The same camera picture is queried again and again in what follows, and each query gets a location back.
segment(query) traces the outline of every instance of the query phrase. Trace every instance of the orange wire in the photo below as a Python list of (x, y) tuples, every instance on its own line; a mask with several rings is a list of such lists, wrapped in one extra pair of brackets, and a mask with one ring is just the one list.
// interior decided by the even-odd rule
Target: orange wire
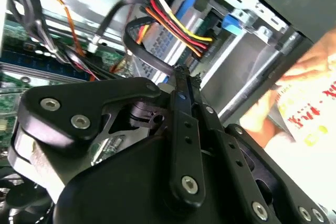
[(174, 32), (170, 27), (168, 27), (158, 16), (156, 16), (155, 13), (153, 13), (148, 7), (145, 8), (146, 11), (153, 17), (155, 18), (164, 28), (166, 28), (172, 35), (175, 36), (179, 41), (181, 41), (183, 44), (185, 44), (187, 47), (189, 47), (197, 56), (201, 57), (201, 54), (192, 46), (187, 44), (186, 42), (182, 41), (180, 37)]
[(140, 34), (139, 34), (138, 39), (136, 40), (136, 43), (140, 44), (142, 42), (143, 37), (145, 36), (148, 28), (149, 28), (149, 25), (142, 26), (142, 30), (140, 31)]
[(74, 21), (72, 20), (71, 18), (71, 15), (70, 15), (70, 11), (69, 9), (65, 6), (65, 3), (63, 0), (57, 0), (64, 8), (66, 14), (67, 14), (67, 18), (68, 18), (68, 23), (69, 23), (69, 26), (70, 26), (70, 29), (71, 29), (71, 33), (72, 33), (72, 37), (73, 37), (73, 40), (75, 42), (75, 45), (76, 45), (76, 50), (77, 50), (77, 53), (79, 53), (81, 56), (85, 57), (85, 54), (82, 50), (82, 47), (78, 41), (78, 38), (77, 38), (77, 35), (75, 33), (75, 25), (74, 25)]

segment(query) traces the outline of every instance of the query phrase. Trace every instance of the metal bolt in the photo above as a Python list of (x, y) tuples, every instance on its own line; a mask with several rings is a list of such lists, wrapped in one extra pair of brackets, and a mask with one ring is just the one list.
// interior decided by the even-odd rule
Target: metal bolt
[(80, 130), (85, 130), (88, 127), (90, 127), (90, 120), (84, 116), (84, 115), (74, 115), (71, 118), (71, 123), (73, 127), (80, 129)]
[(40, 105), (42, 108), (48, 111), (56, 111), (61, 107), (61, 104), (53, 98), (44, 98)]
[(153, 85), (151, 85), (150, 83), (147, 83), (146, 87), (147, 87), (149, 90), (155, 91), (155, 87), (154, 87)]
[(189, 176), (184, 176), (182, 178), (183, 188), (190, 194), (196, 194), (198, 192), (197, 182)]
[(268, 219), (268, 214), (266, 209), (259, 202), (252, 203), (253, 211), (259, 217), (260, 220), (266, 221)]
[(289, 37), (289, 40), (294, 40), (296, 38), (296, 34), (293, 34), (292, 36)]
[(324, 222), (324, 217), (322, 216), (322, 214), (314, 208), (313, 208), (313, 214), (320, 222)]
[(240, 135), (243, 134), (243, 130), (239, 127), (236, 127), (236, 132), (238, 132), (238, 134), (240, 134)]
[(213, 110), (211, 107), (209, 107), (209, 106), (206, 107), (206, 110), (207, 110), (210, 114), (213, 114), (213, 113), (214, 113), (214, 110)]
[(306, 221), (311, 221), (311, 216), (303, 207), (299, 207), (300, 214)]

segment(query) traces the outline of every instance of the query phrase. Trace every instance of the finger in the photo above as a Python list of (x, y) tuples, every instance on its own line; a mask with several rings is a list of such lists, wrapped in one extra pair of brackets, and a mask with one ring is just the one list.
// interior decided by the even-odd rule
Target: finger
[(279, 81), (277, 81), (277, 84), (283, 86), (285, 84), (293, 84), (301, 81), (315, 80), (327, 76), (328, 73), (329, 71), (313, 70), (296, 76), (283, 76)]
[(314, 57), (323, 57), (325, 55), (325, 48), (323, 45), (323, 38), (321, 38), (314, 46), (312, 46), (299, 60), (303, 62)]
[(296, 63), (285, 73), (285, 76), (297, 76), (299, 74), (314, 70), (326, 71), (327, 69), (328, 64), (325, 59), (320, 57), (313, 57), (308, 60)]

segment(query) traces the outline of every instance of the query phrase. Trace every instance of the black metal bracket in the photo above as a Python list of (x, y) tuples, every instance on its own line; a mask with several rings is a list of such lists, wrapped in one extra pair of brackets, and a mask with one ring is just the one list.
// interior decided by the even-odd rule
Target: black metal bracket
[[(160, 89), (146, 78), (37, 87), (23, 94), (18, 121), (27, 134), (63, 154), (83, 155), (102, 129), (107, 129), (105, 125), (111, 126), (126, 105), (154, 102), (160, 94)], [(45, 98), (56, 100), (60, 108), (44, 109), (41, 103)], [(103, 122), (104, 114), (113, 116)], [(74, 127), (71, 119), (75, 115), (84, 115), (89, 127)]]
[[(170, 95), (145, 78), (40, 87), (23, 95), (18, 121), (24, 132), (76, 161), (111, 131), (150, 129), (148, 137), (75, 176), (58, 199), (54, 222), (320, 223), (312, 212), (319, 207), (243, 129), (222, 127), (202, 101), (199, 77), (184, 67), (174, 75)], [(57, 100), (59, 109), (44, 109), (45, 98)], [(77, 114), (89, 119), (87, 129), (71, 125)], [(156, 114), (162, 121), (150, 123)]]

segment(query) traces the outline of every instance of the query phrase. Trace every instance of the wire bundle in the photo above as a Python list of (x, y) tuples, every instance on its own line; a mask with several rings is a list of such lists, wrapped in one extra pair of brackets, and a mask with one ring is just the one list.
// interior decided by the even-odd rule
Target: wire bundle
[(150, 0), (151, 6), (146, 7), (147, 13), (157, 20), (174, 37), (184, 43), (198, 57), (208, 48), (212, 38), (201, 37), (190, 32), (175, 17), (165, 0)]

